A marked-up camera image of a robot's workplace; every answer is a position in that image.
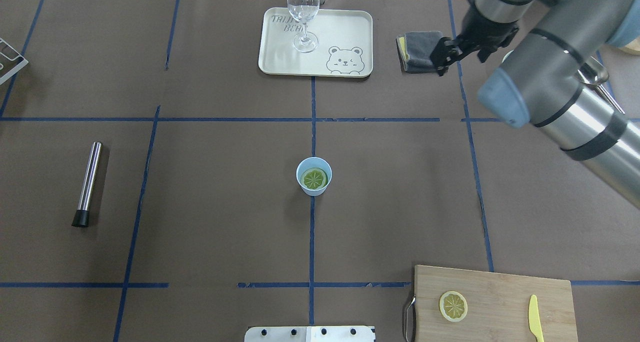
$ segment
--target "glass stem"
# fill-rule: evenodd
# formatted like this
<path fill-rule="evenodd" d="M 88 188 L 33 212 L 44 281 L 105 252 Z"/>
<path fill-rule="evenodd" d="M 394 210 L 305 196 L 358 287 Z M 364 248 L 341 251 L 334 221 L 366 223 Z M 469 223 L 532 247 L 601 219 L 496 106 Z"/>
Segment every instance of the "glass stem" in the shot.
<path fill-rule="evenodd" d="M 300 38 L 300 41 L 306 44 L 307 42 L 309 42 L 309 40 L 310 38 L 309 38 L 309 35 L 307 34 L 307 24 L 302 23 L 302 38 Z"/>

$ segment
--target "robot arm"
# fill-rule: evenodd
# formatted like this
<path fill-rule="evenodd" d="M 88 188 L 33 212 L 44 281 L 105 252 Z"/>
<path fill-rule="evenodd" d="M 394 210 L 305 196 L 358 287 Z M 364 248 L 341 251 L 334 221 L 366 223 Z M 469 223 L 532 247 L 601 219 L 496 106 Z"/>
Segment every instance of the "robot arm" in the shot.
<path fill-rule="evenodd" d="M 469 0 L 456 39 L 443 37 L 431 60 L 439 75 L 478 51 L 481 62 L 506 47 L 533 0 Z M 606 43 L 640 35 L 640 0 L 541 0 L 546 16 L 478 91 L 512 127 L 531 123 L 640 208 L 640 130 L 574 74 Z"/>

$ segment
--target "black strap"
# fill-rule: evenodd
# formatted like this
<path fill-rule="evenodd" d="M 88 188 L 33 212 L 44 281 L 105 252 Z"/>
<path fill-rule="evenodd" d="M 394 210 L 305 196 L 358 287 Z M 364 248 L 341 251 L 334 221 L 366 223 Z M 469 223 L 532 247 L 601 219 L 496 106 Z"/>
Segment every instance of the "black strap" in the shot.
<path fill-rule="evenodd" d="M 560 108 L 560 110 L 558 112 L 555 112 L 551 117 L 545 119 L 542 122 L 538 122 L 538 123 L 534 124 L 533 126 L 535 126 L 537 128 L 541 128 L 541 127 L 545 127 L 546 125 L 548 125 L 548 124 L 552 123 L 553 121 L 557 120 L 560 116 L 562 116 L 565 112 L 567 112 L 569 107 L 573 106 L 574 103 L 576 103 L 578 98 L 580 98 L 580 94 L 582 94 L 582 93 L 583 93 L 583 87 L 582 86 L 578 86 L 578 89 L 576 89 L 576 91 L 573 93 L 573 95 L 571 96 L 569 101 L 567 103 L 565 103 L 565 105 L 563 105 L 563 107 Z"/>
<path fill-rule="evenodd" d="M 533 0 L 499 0 L 500 2 L 506 3 L 507 5 L 513 6 L 524 6 L 531 3 Z"/>
<path fill-rule="evenodd" d="M 578 51 L 575 48 L 573 48 L 569 43 L 567 43 L 564 39 L 556 36 L 555 34 L 540 28 L 534 28 L 529 33 L 533 33 L 534 35 L 538 35 L 540 37 L 548 39 L 554 44 L 557 44 L 558 46 L 560 46 L 560 48 L 567 51 L 569 55 L 571 55 L 571 57 L 573 57 L 573 59 L 576 62 L 578 62 L 578 66 L 582 66 L 583 64 L 585 64 L 585 59 L 582 57 L 582 55 L 580 55 L 580 53 L 578 53 Z"/>
<path fill-rule="evenodd" d="M 627 119 L 622 114 L 615 111 L 611 116 L 608 125 L 602 132 L 596 135 L 592 140 L 569 150 L 561 148 L 574 161 L 590 160 L 606 150 L 612 148 L 627 130 Z"/>

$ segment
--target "blue tape line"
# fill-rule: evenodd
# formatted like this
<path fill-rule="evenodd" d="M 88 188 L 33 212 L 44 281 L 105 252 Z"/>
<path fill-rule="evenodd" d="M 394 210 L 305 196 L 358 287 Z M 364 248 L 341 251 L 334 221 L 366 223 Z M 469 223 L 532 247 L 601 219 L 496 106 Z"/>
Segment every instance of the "blue tape line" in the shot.
<path fill-rule="evenodd" d="M 309 326 L 316 321 L 314 317 L 314 288 L 316 279 L 316 197 L 311 196 L 311 224 L 309 226 Z"/>
<path fill-rule="evenodd" d="M 602 55 L 600 54 L 600 50 L 596 51 L 596 57 L 598 57 L 598 61 L 600 62 L 600 64 L 604 66 L 604 62 L 602 61 Z M 605 84 L 606 84 L 606 89 L 608 89 L 608 93 L 611 94 L 611 97 L 613 99 L 616 99 L 616 95 L 613 93 L 613 88 L 611 87 L 611 80 L 610 79 L 606 80 Z"/>
<path fill-rule="evenodd" d="M 316 282 L 317 288 L 404 288 L 411 286 L 411 282 Z"/>
<path fill-rule="evenodd" d="M 162 283 L 162 282 L 156 282 L 156 283 L 144 283 L 144 282 L 138 282 L 138 283 L 129 283 L 127 288 L 169 288 L 169 283 Z"/>
<path fill-rule="evenodd" d="M 27 38 L 24 41 L 24 44 L 22 46 L 22 51 L 20 52 L 20 54 L 24 57 L 25 53 L 27 52 L 27 46 L 29 46 L 29 41 L 32 40 L 32 35 L 34 34 L 34 30 L 36 28 L 36 23 L 38 22 L 38 17 L 40 16 L 40 12 L 42 11 L 42 4 L 44 3 L 44 0 L 40 0 L 38 3 L 38 9 L 36 9 L 36 14 L 34 14 L 33 16 L 33 20 L 31 21 L 31 26 L 29 28 L 29 33 L 27 33 Z M 4 100 L 2 100 L 2 107 L 0 107 L 0 117 L 2 117 L 5 114 L 5 108 L 7 108 L 7 103 L 9 103 L 9 96 L 11 95 L 11 91 L 13 91 L 14 89 L 14 84 L 16 83 L 16 78 L 18 78 L 18 74 L 14 74 L 13 77 L 11 77 L 11 81 L 9 82 L 9 87 L 6 90 L 6 93 L 4 94 Z"/>
<path fill-rule="evenodd" d="M 311 118 L 160 117 L 162 123 L 309 123 Z"/>
<path fill-rule="evenodd" d="M 22 47 L 21 55 L 25 55 L 27 53 L 27 46 L 29 46 L 29 41 L 32 40 L 32 35 L 34 34 L 34 30 L 36 28 L 36 23 L 38 22 L 38 17 L 40 16 L 40 12 L 42 11 L 42 5 L 44 4 L 44 0 L 40 0 L 38 3 L 38 9 L 36 9 L 36 14 L 33 16 L 33 21 L 31 21 L 31 26 L 29 28 L 29 33 L 27 34 L 27 39 L 24 41 L 24 46 Z"/>
<path fill-rule="evenodd" d="M 448 2 L 448 16 L 451 20 L 451 32 L 456 36 L 456 23 L 453 15 L 453 5 L 451 0 Z M 467 93 L 462 83 L 462 64 L 460 61 L 455 63 L 457 65 L 457 77 L 460 83 L 460 92 L 462 94 L 462 100 L 464 100 L 464 123 L 466 123 L 466 134 L 469 139 L 469 148 L 471 152 L 471 162 L 473 162 L 473 177 L 475 178 L 475 191 L 478 194 L 480 200 L 480 212 L 482 213 L 482 228 L 484 229 L 484 248 L 486 250 L 486 260 L 489 265 L 489 272 L 494 272 L 494 258 L 491 253 L 491 241 L 489 240 L 489 228 L 487 227 L 487 213 L 485 212 L 485 201 L 482 197 L 482 187 L 480 185 L 480 173 L 478 172 L 478 160 L 476 159 L 476 147 L 474 145 L 473 131 L 471 130 L 471 121 L 469 116 L 469 105 L 467 103 Z"/>
<path fill-rule="evenodd" d="M 137 200 L 137 212 L 135 212 L 135 222 L 133 225 L 133 233 L 131 235 L 131 245 L 128 249 L 128 258 L 126 260 L 126 270 L 124 273 L 124 283 L 122 285 L 122 294 L 120 296 L 120 304 L 118 308 L 118 319 L 116 320 L 116 328 L 113 335 L 113 342 L 117 342 L 120 336 L 122 315 L 124 314 L 124 305 L 127 300 L 127 289 L 129 287 L 129 279 L 131 276 L 131 265 L 133 263 L 133 254 L 136 250 L 136 240 L 138 239 L 138 227 L 140 226 L 140 216 L 142 215 L 142 201 L 147 189 L 147 178 L 149 176 L 149 163 L 151 162 L 151 152 L 154 149 L 154 140 L 156 139 L 156 129 L 158 128 L 158 115 L 160 114 L 160 106 L 155 109 L 153 117 L 153 127 L 151 128 L 151 138 L 149 139 L 149 148 L 146 151 L 146 163 L 144 164 L 144 174 L 142 175 L 142 187 L 140 187 L 140 197 Z"/>
<path fill-rule="evenodd" d="M 122 288 L 123 283 L 104 282 L 0 282 L 0 288 Z M 169 288 L 169 283 L 130 283 L 129 288 Z"/>
<path fill-rule="evenodd" d="M 0 121 L 21 122 L 152 122 L 149 117 L 1 117 Z"/>
<path fill-rule="evenodd" d="M 501 123 L 503 120 L 500 118 L 462 118 L 460 122 L 466 123 Z"/>
<path fill-rule="evenodd" d="M 311 77 L 311 157 L 316 157 L 316 77 Z"/>
<path fill-rule="evenodd" d="M 250 282 L 238 283 L 238 288 L 309 288 L 308 282 Z"/>
<path fill-rule="evenodd" d="M 178 19 L 178 6 L 180 6 L 180 0 L 175 0 L 173 20 L 171 21 L 171 32 L 169 32 L 169 43 L 166 46 L 166 61 L 164 62 L 165 71 L 169 70 L 169 57 L 171 57 L 171 46 L 174 43 L 174 32 L 176 31 L 176 20 Z"/>
<path fill-rule="evenodd" d="M 4 100 L 2 100 L 2 107 L 0 107 L 0 117 L 5 114 L 5 108 L 7 108 L 7 103 L 9 102 L 9 96 L 11 95 L 11 91 L 14 89 L 14 83 L 16 83 L 16 78 L 18 78 L 18 73 L 14 74 L 9 81 L 9 87 L 6 89 L 6 93 L 4 94 Z"/>
<path fill-rule="evenodd" d="M 320 123 L 439 123 L 439 118 L 316 118 Z"/>
<path fill-rule="evenodd" d="M 572 286 L 640 286 L 640 280 L 572 280 Z"/>

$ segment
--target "yellow knife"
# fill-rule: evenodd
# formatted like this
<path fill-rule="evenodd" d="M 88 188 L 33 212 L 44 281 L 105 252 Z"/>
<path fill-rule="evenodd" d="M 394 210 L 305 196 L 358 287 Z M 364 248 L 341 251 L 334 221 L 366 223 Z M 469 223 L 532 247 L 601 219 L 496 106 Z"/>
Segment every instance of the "yellow knife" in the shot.
<path fill-rule="evenodd" d="M 538 312 L 538 297 L 535 294 L 531 294 L 531 299 L 528 301 L 528 329 L 531 330 L 537 342 L 545 342 Z"/>

